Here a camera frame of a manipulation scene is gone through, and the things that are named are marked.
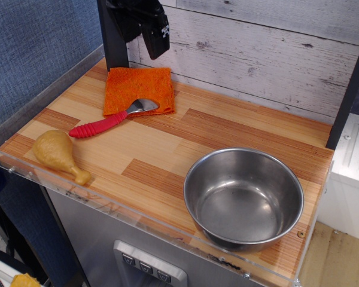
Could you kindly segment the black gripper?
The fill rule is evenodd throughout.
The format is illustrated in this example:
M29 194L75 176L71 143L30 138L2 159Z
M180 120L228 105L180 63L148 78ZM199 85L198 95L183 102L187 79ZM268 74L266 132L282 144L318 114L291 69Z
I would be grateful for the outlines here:
M125 42L142 34L151 60L170 49L169 22L159 1L105 1L105 4Z

